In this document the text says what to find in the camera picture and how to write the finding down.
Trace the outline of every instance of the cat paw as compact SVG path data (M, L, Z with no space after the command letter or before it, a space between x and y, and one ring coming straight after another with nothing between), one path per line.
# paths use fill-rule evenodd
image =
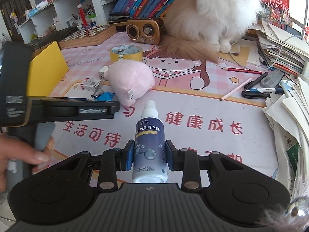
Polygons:
M213 48L213 50L214 50L215 52L219 52L220 49L221 49L221 45L219 45L219 44L213 44L213 45L212 45L212 48Z
M231 51L230 45L223 45L220 48L220 52L222 52L222 53L230 53L230 51Z

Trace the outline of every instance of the human hand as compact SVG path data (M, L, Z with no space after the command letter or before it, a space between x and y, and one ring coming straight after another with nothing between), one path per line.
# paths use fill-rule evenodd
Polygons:
M51 150L54 148L55 141L52 137L49 139L44 152L39 152L25 142L10 138L6 134L0 134L0 192L6 190L5 171L9 159L38 165L32 169L32 173L38 173L47 167L51 160Z

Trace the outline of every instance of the cat tail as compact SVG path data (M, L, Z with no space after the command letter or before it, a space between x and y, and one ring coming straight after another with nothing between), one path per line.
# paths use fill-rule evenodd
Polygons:
M216 64L219 62L217 53L204 41L187 41L166 35L159 48L164 56L170 58L209 60Z

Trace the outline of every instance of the white cable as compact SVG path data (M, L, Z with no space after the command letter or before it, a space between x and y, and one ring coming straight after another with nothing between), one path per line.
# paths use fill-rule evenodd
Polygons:
M273 64L272 64L271 66L269 66L269 67L267 67L266 69L263 69L263 70L252 70L252 69L249 69L249 68L247 68L247 67L244 67L244 66L240 65L240 64L234 59L234 56L232 55L231 51L230 51L230 55L231 55L232 59L235 61L235 63L238 64L239 66L243 67L243 68L246 68L246 69L252 70L252 71L266 71L266 70L268 70L269 68L271 68L271 67L274 66L274 64L277 62L277 60L278 60L278 58L279 58L279 56L280 56L280 54L281 54L281 51L282 51L282 49L283 49L284 43L285 43L287 40L289 40L290 38L292 38L292 37L298 37L298 38L300 38L300 39L303 39L303 37L295 35L295 36L290 36L290 37L288 37L286 40L284 40L284 42L283 42L282 45L281 45L281 48L280 48L280 51L279 51L279 53L278 53L278 56L277 56L276 60L273 62Z

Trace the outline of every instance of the paper stack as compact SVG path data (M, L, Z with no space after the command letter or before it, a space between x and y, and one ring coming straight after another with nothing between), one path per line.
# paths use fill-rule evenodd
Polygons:
M282 43L292 34L265 21L262 21L260 29L257 32L259 52L266 65L270 66L276 60ZM273 67L289 75L297 76L302 73L307 60L309 60L308 44L297 37L293 37L284 43L279 58Z
M275 179L289 190L291 200L303 196L309 184L309 80L280 82L285 94L271 94L263 111L275 133L279 168Z

